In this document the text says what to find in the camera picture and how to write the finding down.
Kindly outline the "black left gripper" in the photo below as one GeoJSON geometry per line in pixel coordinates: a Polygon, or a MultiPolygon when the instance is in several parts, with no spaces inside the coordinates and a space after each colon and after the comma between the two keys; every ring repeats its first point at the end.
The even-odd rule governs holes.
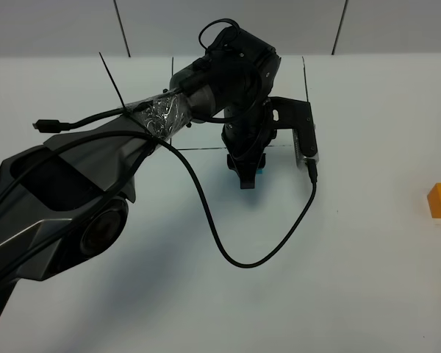
{"type": "Polygon", "coordinates": [[[257,170],[264,166],[264,150],[277,136],[272,121],[273,109],[270,99],[266,99],[244,118],[223,128],[221,137],[228,151],[228,167],[236,171],[243,190],[255,188],[257,170]]]}

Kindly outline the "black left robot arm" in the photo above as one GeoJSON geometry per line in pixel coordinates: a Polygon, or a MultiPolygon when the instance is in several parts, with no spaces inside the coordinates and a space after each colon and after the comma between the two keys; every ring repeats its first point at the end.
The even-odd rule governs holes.
{"type": "Polygon", "coordinates": [[[76,123],[37,121],[48,140],[0,165],[0,316],[18,280],[46,280],[114,244],[137,169],[192,122],[224,112],[229,165],[252,187],[279,64],[272,45],[229,26],[157,96],[76,123]]]}

